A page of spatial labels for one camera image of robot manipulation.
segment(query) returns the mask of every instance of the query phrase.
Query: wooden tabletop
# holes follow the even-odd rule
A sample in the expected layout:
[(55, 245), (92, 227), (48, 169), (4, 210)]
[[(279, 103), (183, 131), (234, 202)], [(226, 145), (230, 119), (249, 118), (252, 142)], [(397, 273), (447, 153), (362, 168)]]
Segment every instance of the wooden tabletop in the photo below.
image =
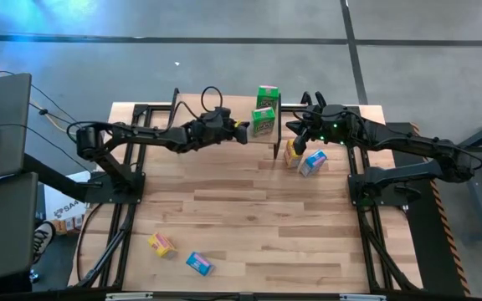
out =
[[(213, 110), (215, 106), (219, 106), (220, 98), (218, 94), (205, 94), (204, 95), (204, 105), (208, 110)], [(206, 111), (202, 107), (202, 102), (200, 101), (200, 94), (179, 94), (177, 96), (177, 101), (184, 101), (191, 110), (200, 116), (200, 113), (205, 113)], [(278, 141), (278, 125), (275, 123), (273, 131), (268, 135), (259, 135), (254, 137), (253, 133), (253, 122), (252, 122), (252, 111), (256, 110), (256, 97), (255, 96), (223, 96), (223, 107), (232, 110), (230, 117), (236, 121), (248, 121), (250, 125), (247, 129), (249, 133), (249, 143), (264, 143), (264, 144), (275, 144)], [(189, 111), (180, 105), (178, 112), (172, 122), (172, 125), (183, 125), (189, 120), (193, 120), (194, 117), (189, 113)]]
[[(109, 122), (130, 123), (134, 104), (114, 103)], [(381, 106), (360, 110), (362, 116), (384, 122)], [(282, 114), (283, 123), (292, 119)], [(167, 112), (157, 112), (152, 125), (166, 126), (167, 120)], [(273, 146), (262, 144), (223, 143), (183, 155), (147, 147), (145, 195), (136, 211), (124, 290), (367, 293), (358, 220), (347, 192), (346, 149), (309, 143), (307, 155), (322, 149), (328, 161), (316, 175), (304, 178), (282, 160), (284, 143), (294, 137), (282, 126), (276, 161)], [(120, 146), (113, 155), (122, 161), (124, 152)], [(394, 166), (389, 150), (369, 156), (372, 166)], [(104, 205), (90, 222), (81, 250), (82, 273), (105, 249), (112, 210)], [(380, 211), (388, 252), (421, 287), (407, 218), (394, 207)], [(172, 241), (177, 257), (156, 256), (146, 241), (154, 232)], [(193, 251), (216, 265), (210, 276), (185, 264)], [(377, 256), (374, 261), (382, 283)], [(74, 268), (69, 284), (76, 282)]]

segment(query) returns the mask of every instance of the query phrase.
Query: green juice box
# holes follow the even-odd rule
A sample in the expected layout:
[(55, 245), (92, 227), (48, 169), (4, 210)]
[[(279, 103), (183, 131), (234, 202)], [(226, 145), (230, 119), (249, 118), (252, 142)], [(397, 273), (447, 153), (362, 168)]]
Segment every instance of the green juice box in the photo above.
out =
[(254, 136), (267, 135), (273, 132), (274, 110), (267, 107), (252, 111)]
[(256, 109), (271, 107), (276, 110), (278, 104), (278, 87), (261, 85), (258, 88), (258, 97), (256, 98)]

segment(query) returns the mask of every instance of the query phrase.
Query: juice box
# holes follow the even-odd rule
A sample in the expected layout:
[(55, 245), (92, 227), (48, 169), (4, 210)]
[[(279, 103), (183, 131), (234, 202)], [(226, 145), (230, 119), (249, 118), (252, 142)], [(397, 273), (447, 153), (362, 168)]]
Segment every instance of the juice box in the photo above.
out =
[(213, 266), (202, 254), (193, 252), (186, 261), (186, 264), (194, 268), (203, 276), (207, 276), (213, 271)]
[(295, 153), (293, 141), (293, 139), (289, 139), (285, 144), (284, 160), (288, 168), (295, 168), (302, 161), (302, 155), (297, 155), (297, 153)]
[(310, 176), (316, 173), (320, 167), (325, 163), (326, 155), (323, 150), (317, 150), (310, 156), (306, 157), (305, 162), (302, 164), (300, 168), (300, 173), (303, 176)]
[(252, 111), (254, 136), (267, 135), (273, 132), (274, 110), (267, 107)]
[(276, 110), (278, 104), (278, 87), (261, 85), (258, 88), (258, 97), (256, 98), (256, 109), (271, 107)]
[(156, 251), (157, 256), (160, 258), (171, 259), (177, 254), (177, 250), (171, 242), (157, 232), (148, 238), (148, 243), (150, 243), (151, 247)]

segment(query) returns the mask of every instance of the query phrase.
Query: metal bracket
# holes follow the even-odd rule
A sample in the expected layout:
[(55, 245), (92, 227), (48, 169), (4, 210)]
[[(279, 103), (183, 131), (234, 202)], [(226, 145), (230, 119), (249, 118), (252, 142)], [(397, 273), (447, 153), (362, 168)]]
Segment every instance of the metal bracket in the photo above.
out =
[(90, 184), (99, 184), (99, 188), (89, 188), (85, 202), (91, 204), (137, 204), (141, 202), (146, 174), (132, 173), (135, 177), (133, 189), (129, 191), (116, 191), (111, 179), (104, 172), (93, 172)]
[(386, 301), (386, 296), (344, 293), (340, 294), (341, 301)]
[(391, 184), (384, 191), (395, 191), (394, 193), (403, 193), (403, 197), (364, 197), (365, 192), (362, 190), (363, 188), (363, 174), (355, 174), (349, 175), (347, 178), (349, 184), (349, 196), (351, 196), (351, 204), (356, 207), (365, 207), (365, 206), (407, 206), (409, 204), (407, 196), (408, 190), (411, 190), (410, 193), (413, 194), (412, 188), (408, 187), (408, 190), (403, 190), (403, 185), (398, 184)]
[(148, 109), (148, 105), (135, 105), (133, 107), (133, 116), (141, 116)]
[(153, 298), (153, 293), (108, 293), (105, 301), (121, 301), (121, 300), (148, 300)]

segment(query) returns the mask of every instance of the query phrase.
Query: yellow carton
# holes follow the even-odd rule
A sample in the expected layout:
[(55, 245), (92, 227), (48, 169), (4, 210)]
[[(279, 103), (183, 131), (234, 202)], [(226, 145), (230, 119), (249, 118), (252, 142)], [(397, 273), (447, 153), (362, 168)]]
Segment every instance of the yellow carton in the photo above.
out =
[(160, 258), (171, 259), (177, 254), (177, 251), (171, 242), (157, 232), (148, 238), (148, 243), (150, 243), (151, 247), (156, 250), (156, 254)]
[(293, 139), (289, 139), (285, 145), (284, 160), (288, 168), (296, 168), (302, 161), (302, 155), (297, 155), (293, 148)]

